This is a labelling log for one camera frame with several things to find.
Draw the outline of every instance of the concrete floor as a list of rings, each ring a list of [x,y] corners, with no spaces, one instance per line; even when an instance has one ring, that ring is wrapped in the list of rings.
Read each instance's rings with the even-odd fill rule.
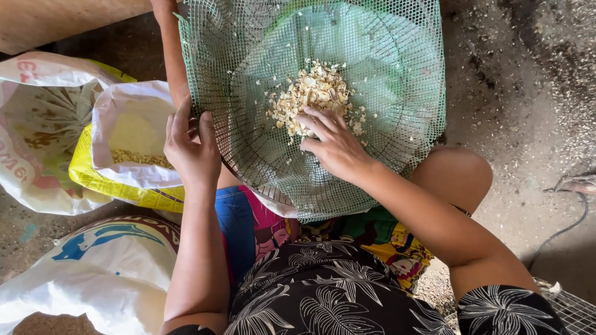
[[[596,5],[589,0],[478,1],[474,9],[452,13],[443,24],[448,144],[472,148],[491,163],[493,186],[474,219],[525,261],[583,212],[578,196],[542,190],[564,175],[596,168],[596,120],[586,109],[596,104],[596,33],[589,24],[594,15]],[[55,49],[109,64],[138,80],[165,80],[152,13],[59,41]],[[562,71],[571,68],[575,72],[565,72],[569,76]],[[583,86],[578,84],[582,78]],[[54,246],[53,239],[102,218],[139,213],[151,211],[115,201],[77,217],[46,215],[2,195],[0,284],[30,267]],[[559,281],[565,290],[596,304],[591,284],[595,253],[592,211],[580,226],[544,248],[532,274]],[[438,304],[449,299],[440,262],[432,265],[420,290]],[[35,316],[15,332],[42,333],[94,331],[83,318]]]

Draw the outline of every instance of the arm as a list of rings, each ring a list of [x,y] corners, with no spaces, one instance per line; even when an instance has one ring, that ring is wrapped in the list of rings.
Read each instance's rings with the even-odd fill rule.
[[[518,258],[476,221],[394,173],[366,154],[333,111],[305,108],[300,123],[321,139],[306,138],[301,149],[321,165],[362,188],[440,260],[447,264],[455,298],[480,286],[507,284],[539,293]]]
[[[210,328],[216,335],[228,325],[229,279],[215,213],[221,172],[215,129],[209,113],[200,119],[198,143],[189,129],[190,96],[170,115],[164,152],[186,190],[178,258],[166,297],[162,334],[186,324]]]
[[[178,18],[174,15],[178,13],[178,4],[176,0],[151,0],[151,3],[162,33],[167,84],[174,107],[178,108],[184,97],[188,95],[188,88],[184,86],[188,83],[188,79],[184,58],[182,58]]]

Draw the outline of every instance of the person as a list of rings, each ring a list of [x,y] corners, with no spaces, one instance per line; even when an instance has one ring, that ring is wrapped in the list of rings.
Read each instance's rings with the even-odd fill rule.
[[[152,3],[179,107],[164,152],[186,190],[161,334],[452,334],[412,297],[434,256],[449,267],[462,334],[567,334],[524,265],[470,218],[492,183],[470,150],[433,148],[405,179],[371,158],[337,113],[305,108],[299,122],[318,139],[300,148],[381,206],[303,227],[251,206],[222,167],[210,113],[190,117],[176,3]]]

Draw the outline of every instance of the crushed corn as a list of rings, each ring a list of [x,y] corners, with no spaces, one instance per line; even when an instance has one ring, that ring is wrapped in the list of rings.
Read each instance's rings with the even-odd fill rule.
[[[159,165],[166,169],[174,170],[174,167],[168,162],[167,158],[160,156],[145,156],[131,153],[128,150],[115,149],[111,151],[114,164],[122,162],[135,162],[148,165]]]
[[[312,61],[310,72],[300,70],[298,79],[291,84],[287,92],[272,93],[269,96],[269,103],[273,110],[267,110],[267,115],[272,117],[277,128],[288,130],[290,137],[300,135],[302,137],[316,137],[312,130],[305,125],[301,125],[297,120],[298,114],[304,114],[304,106],[311,106],[320,109],[332,109],[341,115],[349,125],[352,133],[360,136],[366,133],[362,129],[362,123],[366,122],[366,108],[354,108],[348,99],[354,95],[354,90],[348,90],[340,73],[337,72],[339,64],[328,67],[326,62],[319,60]]]

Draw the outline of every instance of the black floral shirt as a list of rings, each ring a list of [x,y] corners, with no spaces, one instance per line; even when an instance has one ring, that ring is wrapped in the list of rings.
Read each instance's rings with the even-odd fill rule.
[[[566,335],[540,295],[512,286],[468,292],[461,334]],[[405,294],[385,263],[349,243],[309,242],[269,252],[246,275],[232,304],[229,335],[453,334],[431,305]],[[212,335],[187,325],[169,335]]]

